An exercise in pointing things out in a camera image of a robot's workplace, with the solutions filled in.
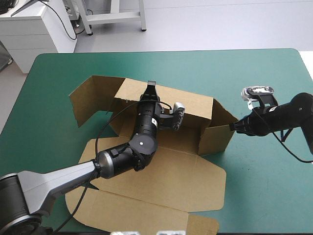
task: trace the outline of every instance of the black cable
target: black cable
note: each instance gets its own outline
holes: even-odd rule
[[[91,179],[93,178],[93,176],[94,176],[95,173],[96,173],[96,170],[94,170],[94,171],[91,173],[91,175],[90,175],[90,177],[89,177],[89,179],[88,179],[88,181],[87,181],[87,183],[86,183],[86,186],[85,186],[85,188],[84,188],[84,191],[83,191],[82,195],[80,196],[79,201],[78,201],[78,203],[77,203],[75,209],[73,210],[72,214],[70,214],[70,216],[69,216],[55,231],[53,231],[53,233],[52,233],[51,235],[55,235],[61,228],[63,228],[63,227],[73,218],[73,216],[75,215],[75,213],[78,211],[78,208],[79,208],[80,204],[82,203],[83,198],[84,198],[84,196],[85,196],[85,194],[86,194],[86,192],[87,192],[89,183],[90,183],[90,181],[91,181]]]
[[[162,102],[162,101],[158,101],[158,100],[153,100],[153,99],[148,99],[148,100],[140,100],[140,101],[137,101],[135,103],[132,103],[130,105],[128,105],[127,107],[125,107],[124,109],[122,109],[120,112],[118,112],[115,116],[111,117],[109,119],[109,121],[102,127],[102,129],[100,130],[100,132],[98,133],[98,136],[96,138],[96,142],[95,142],[95,154],[96,154],[96,162],[98,162],[98,141],[99,141],[99,138],[102,134],[102,132],[105,130],[105,128],[109,125],[109,123],[111,121],[113,121],[116,117],[118,117],[122,112],[126,111],[127,109],[129,109],[130,107],[134,106],[135,104],[138,104],[138,103],[141,103],[141,102],[155,102],[155,103],[161,103],[161,104],[164,104],[166,106],[168,106],[170,108],[170,110],[172,109],[171,105],[165,103],[165,102]]]
[[[112,118],[110,118],[110,120],[104,125],[104,127],[101,129],[101,131],[99,132],[99,134],[98,134],[98,136],[97,136],[96,144],[95,144],[95,149],[96,149],[96,157],[95,157],[95,160],[96,160],[96,162],[98,162],[98,158],[97,158],[97,156],[98,156],[98,140],[99,140],[99,138],[100,138],[102,132],[104,131],[104,129],[111,123],[111,121],[113,121],[116,117],[118,117],[122,112],[126,111],[127,109],[129,109],[130,107],[134,106],[135,104],[138,104],[138,103],[141,103],[141,102],[155,102],[155,103],[161,103],[161,104],[167,105],[167,106],[170,108],[170,110],[172,109],[171,105],[169,105],[169,104],[167,104],[167,103],[165,103],[165,102],[162,102],[162,101],[152,100],[152,99],[151,99],[151,100],[140,100],[140,101],[137,101],[137,102],[135,102],[135,103],[133,103],[133,104],[130,104],[130,105],[128,105],[127,107],[125,107],[124,109],[122,109],[122,110],[121,110],[120,112],[118,112],[115,116],[113,116]],[[91,181],[91,179],[93,178],[93,176],[94,176],[94,174],[95,174],[96,172],[97,172],[97,171],[96,171],[96,169],[95,169],[95,170],[91,173],[90,178],[89,178],[89,180],[87,181],[86,186],[85,186],[85,188],[84,188],[84,191],[83,191],[82,195],[80,196],[80,199],[79,199],[79,201],[78,201],[78,203],[77,203],[75,209],[73,210],[72,214],[71,214],[55,231],[53,231],[53,233],[52,233],[51,235],[55,235],[61,228],[63,228],[63,227],[73,218],[73,216],[75,215],[75,213],[78,211],[78,208],[79,208],[80,204],[82,203],[82,200],[83,200],[83,198],[84,198],[84,196],[85,196],[85,194],[86,194],[86,191],[87,191],[87,189],[88,189],[88,186],[89,186],[89,184],[90,184],[90,181]]]
[[[270,126],[268,125],[268,123],[258,114],[257,111],[255,111],[255,109],[252,109],[254,111],[254,113],[262,120],[262,122],[267,126],[268,130],[272,132],[272,134],[275,136],[275,138],[281,143],[281,145],[287,150],[287,152],[289,152],[291,155],[293,155],[298,161],[302,162],[302,163],[313,163],[313,160],[302,160],[301,158],[299,158],[298,156],[296,156],[293,152],[291,152],[287,146],[285,146],[285,144],[278,138],[278,136],[271,130]]]
[[[69,33],[68,33],[67,29],[65,28],[65,25],[64,25],[64,23],[63,23],[61,17],[59,16],[59,14],[58,14],[51,6],[49,6],[49,5],[46,4],[45,2],[43,2],[43,1],[41,1],[41,0],[38,0],[38,1],[41,2],[42,4],[46,5],[47,7],[49,7],[49,8],[57,15],[57,17],[58,17],[59,20],[61,21],[61,23],[62,23],[62,25],[63,25],[63,28],[64,28],[65,32],[67,33],[68,37],[71,38],[72,40],[76,40],[76,39],[77,39],[77,35],[75,34],[75,38],[72,38],[72,37],[69,35]]]

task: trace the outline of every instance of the cardboard flap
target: cardboard flap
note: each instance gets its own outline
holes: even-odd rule
[[[66,194],[66,203],[73,212],[83,187]],[[139,231],[155,235],[161,230],[184,230],[188,235],[215,235],[219,224],[215,219],[162,207],[100,190],[88,189],[75,219],[108,232]]]
[[[127,141],[123,137],[100,139],[99,150]],[[91,140],[80,162],[93,156],[94,140]],[[101,191],[184,212],[198,212],[223,207],[225,181],[226,172],[200,156],[159,146],[145,170],[130,170],[92,183]]]
[[[126,78],[115,97],[124,100],[138,101],[140,95],[144,93],[146,88],[146,82]],[[169,105],[173,105],[175,102],[184,104],[187,114],[212,119],[212,97],[160,85],[156,85],[156,92],[161,101]]]
[[[227,111],[216,99],[213,101],[212,121],[210,127],[224,126],[238,121],[229,111]]]
[[[225,151],[234,132],[229,125],[205,128],[199,142],[200,156]]]
[[[188,217],[187,235],[215,235],[219,230],[216,219],[190,214]]]
[[[110,111],[115,94],[125,79],[92,76],[77,87],[69,98],[78,126],[97,111]]]

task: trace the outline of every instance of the cardboard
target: cardboard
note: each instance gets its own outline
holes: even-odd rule
[[[91,76],[70,94],[73,112],[78,126],[83,125],[97,111],[121,109],[140,99],[147,88],[146,82],[129,78]],[[212,97],[156,86],[161,101],[170,105],[180,102],[185,106],[185,116],[179,131],[159,131],[159,146],[200,155],[224,151],[233,132],[228,124],[237,121],[217,100]],[[136,106],[116,118],[110,126],[116,134],[130,137],[135,121]],[[208,141],[214,135],[214,142]]]
[[[71,95],[78,125],[98,110],[113,115],[139,100],[147,83],[128,78],[92,76]],[[179,131],[158,131],[158,149],[151,163],[140,172],[127,171],[112,179],[96,179],[74,216],[88,226],[106,231],[139,231],[142,235],[160,230],[187,230],[188,235],[216,234],[218,222],[188,214],[219,210],[224,205],[226,172],[199,154],[224,151],[232,132],[228,124],[236,121],[212,97],[157,86],[161,100],[181,102],[185,116]],[[119,135],[99,140],[99,151],[128,142],[134,128],[136,107],[112,123]],[[90,140],[80,162],[94,157]],[[78,188],[66,195],[70,212],[82,193]]]

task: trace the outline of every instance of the drawer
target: drawer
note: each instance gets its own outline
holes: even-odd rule
[[[0,36],[48,34],[42,19],[0,21]]]
[[[55,48],[50,35],[14,35],[0,36],[7,50]]]
[[[44,53],[57,53],[57,49],[22,49],[8,50],[23,73],[28,73],[36,57]]]

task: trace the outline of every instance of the gray metal part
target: gray metal part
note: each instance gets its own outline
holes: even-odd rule
[[[17,173],[10,173],[10,174],[3,175],[0,177],[0,180],[3,180],[5,178],[11,177],[11,176],[15,176],[15,175],[17,175]]]
[[[29,213],[49,216],[54,200],[86,182],[94,169],[94,163],[90,161],[46,174],[18,173]]]
[[[101,167],[100,176],[105,179],[112,178],[114,176],[114,166],[112,158],[107,151],[103,151],[103,155],[98,157],[98,162]]]

